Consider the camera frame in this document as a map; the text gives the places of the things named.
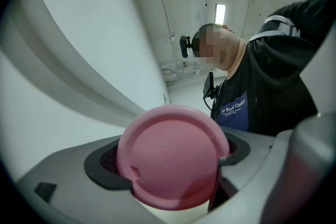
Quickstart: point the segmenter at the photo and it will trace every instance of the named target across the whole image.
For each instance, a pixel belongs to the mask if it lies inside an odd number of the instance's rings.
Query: shoulder strap
[[[257,34],[252,36],[249,41],[253,41],[262,37],[283,35],[300,37],[300,30],[290,19],[279,15],[273,15],[265,20],[262,27],[259,29],[259,31],[257,31]]]
[[[217,96],[216,96],[216,98],[215,98],[215,100],[214,100],[214,102],[216,103],[216,100],[217,100],[217,97],[219,96],[219,94],[220,94],[220,90],[222,89],[222,86],[223,86],[223,84],[225,83],[225,81],[226,81],[226,78],[227,78],[227,75],[226,75],[226,77],[224,78],[224,80],[221,82],[221,84],[220,84],[220,86],[219,86],[219,91],[218,91],[218,94],[217,94]]]

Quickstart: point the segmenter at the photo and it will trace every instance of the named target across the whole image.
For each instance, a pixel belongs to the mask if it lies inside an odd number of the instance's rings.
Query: gray machine
[[[281,223],[309,199],[336,159],[335,113],[306,119],[276,137],[222,130],[233,153],[219,161],[208,215],[195,223]],[[119,139],[53,153],[17,187],[50,223],[160,224],[118,175]]]

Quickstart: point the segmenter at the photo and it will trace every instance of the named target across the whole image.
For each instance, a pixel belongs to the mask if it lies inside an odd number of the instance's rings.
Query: mesh grate
[[[110,149],[109,151],[105,152],[100,157],[100,165],[103,169],[109,171],[110,173],[118,174],[118,167],[117,167],[117,146]]]

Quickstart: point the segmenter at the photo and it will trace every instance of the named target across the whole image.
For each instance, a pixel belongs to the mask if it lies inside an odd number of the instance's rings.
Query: man
[[[194,54],[228,74],[211,112],[221,126],[277,135],[317,113],[299,74],[326,37],[334,12],[327,1],[308,0],[285,6],[269,18],[276,19],[261,31],[273,34],[251,41],[237,37],[227,25],[215,24],[202,26],[193,37]],[[268,29],[272,24],[290,30],[274,34]]]

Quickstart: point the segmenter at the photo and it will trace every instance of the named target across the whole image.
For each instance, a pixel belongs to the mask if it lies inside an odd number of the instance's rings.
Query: fluorescent light
[[[215,24],[224,24],[225,17],[225,5],[216,4],[216,18]]]

